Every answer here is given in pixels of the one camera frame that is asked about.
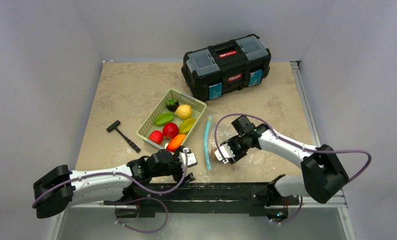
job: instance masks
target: hammer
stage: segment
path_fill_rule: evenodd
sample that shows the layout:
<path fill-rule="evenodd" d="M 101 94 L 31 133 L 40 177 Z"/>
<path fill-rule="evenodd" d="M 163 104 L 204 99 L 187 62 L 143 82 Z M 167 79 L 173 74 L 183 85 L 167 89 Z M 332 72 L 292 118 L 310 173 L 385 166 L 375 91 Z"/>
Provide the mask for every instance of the hammer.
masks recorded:
<path fill-rule="evenodd" d="M 110 125 L 106 130 L 107 132 L 111 132 L 113 130 L 116 130 L 116 132 L 118 132 L 123 139 L 125 139 L 125 141 L 131 146 L 131 148 L 133 148 L 135 150 L 135 152 L 139 153 L 141 151 L 141 149 L 133 142 L 131 141 L 129 138 L 127 138 L 127 136 L 125 136 L 121 131 L 119 131 L 118 126 L 121 124 L 121 122 L 119 120 L 116 120 L 112 125 Z"/>

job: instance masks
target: white wall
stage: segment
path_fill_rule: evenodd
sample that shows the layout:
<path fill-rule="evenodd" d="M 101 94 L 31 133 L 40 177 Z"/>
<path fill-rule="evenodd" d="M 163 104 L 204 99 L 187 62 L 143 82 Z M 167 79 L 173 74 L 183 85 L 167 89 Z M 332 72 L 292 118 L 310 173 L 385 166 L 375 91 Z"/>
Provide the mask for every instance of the white wall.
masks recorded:
<path fill-rule="evenodd" d="M 100 70 L 71 0 L 0 0 L 0 240 L 45 239 L 32 186 L 75 166 Z"/>
<path fill-rule="evenodd" d="M 397 239 L 397 0 L 335 1 L 300 69 L 323 141 L 373 155 L 345 188 L 358 239 Z"/>
<path fill-rule="evenodd" d="M 189 51 L 259 35 L 273 61 L 301 60 L 334 0 L 74 0 L 106 60 L 179 61 Z"/>

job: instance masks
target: wooden table surface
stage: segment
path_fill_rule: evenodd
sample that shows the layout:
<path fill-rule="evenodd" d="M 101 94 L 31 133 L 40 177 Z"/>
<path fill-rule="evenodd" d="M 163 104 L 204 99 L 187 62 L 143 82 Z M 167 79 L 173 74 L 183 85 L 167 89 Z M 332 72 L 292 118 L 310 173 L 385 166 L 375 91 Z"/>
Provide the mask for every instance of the wooden table surface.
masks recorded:
<path fill-rule="evenodd" d="M 137 130 L 169 89 L 191 95 L 183 75 L 182 63 L 105 63 L 95 93 L 94 102 L 79 152 L 76 170 L 107 169 L 126 164 L 141 156 L 157 152 L 137 136 Z M 245 88 L 207 102 L 207 109 L 186 142 L 196 155 L 198 165 L 188 169 L 196 183 L 269 182 L 280 174 L 299 175 L 301 171 L 287 160 L 258 149 L 234 165 L 212 161 L 212 170 L 206 168 L 203 134 L 208 116 L 212 126 L 230 113 L 247 113 L 261 117 L 280 133 L 306 144 L 312 144 L 311 134 L 296 87 L 290 64 L 273 62 L 268 77 L 256 86 Z M 218 129 L 221 143 L 235 134 L 231 122 L 223 121 Z M 136 153 L 116 132 L 106 128 L 114 121 L 122 133 L 133 140 L 141 152 Z M 210 147 L 215 147 L 212 134 Z M 173 182 L 172 177 L 157 177 L 152 182 Z"/>

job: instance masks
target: red apple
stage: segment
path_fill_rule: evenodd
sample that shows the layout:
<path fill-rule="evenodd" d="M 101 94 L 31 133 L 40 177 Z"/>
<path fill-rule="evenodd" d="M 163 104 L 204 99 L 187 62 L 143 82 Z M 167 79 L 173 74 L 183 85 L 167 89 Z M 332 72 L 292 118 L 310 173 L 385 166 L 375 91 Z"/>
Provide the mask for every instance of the red apple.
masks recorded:
<path fill-rule="evenodd" d="M 175 138 L 179 131 L 178 126 L 173 122 L 169 122 L 163 127 L 163 135 L 169 139 Z"/>
<path fill-rule="evenodd" d="M 163 142 L 163 133 L 158 130 L 153 131 L 150 136 L 148 136 L 148 139 L 160 145 Z"/>

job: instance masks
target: red logo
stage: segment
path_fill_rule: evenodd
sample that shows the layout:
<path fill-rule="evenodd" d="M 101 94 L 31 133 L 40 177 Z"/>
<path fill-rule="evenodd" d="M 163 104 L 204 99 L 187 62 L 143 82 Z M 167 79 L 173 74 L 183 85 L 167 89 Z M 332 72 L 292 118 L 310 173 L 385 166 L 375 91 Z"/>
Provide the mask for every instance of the red logo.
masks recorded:
<path fill-rule="evenodd" d="M 242 77 L 243 77 L 242 73 L 240 73 L 238 75 L 235 75 L 235 76 L 228 77 L 228 82 L 232 82 L 232 81 L 238 80 L 238 79 L 240 79 Z"/>
<path fill-rule="evenodd" d="M 229 52 L 226 52 L 226 53 L 223 53 L 223 54 L 219 55 L 219 57 L 220 57 L 220 58 L 224 58 L 224 57 L 228 57 L 229 55 L 236 54 L 236 53 L 237 53 L 236 50 L 234 50 L 234 51 L 229 51 Z"/>

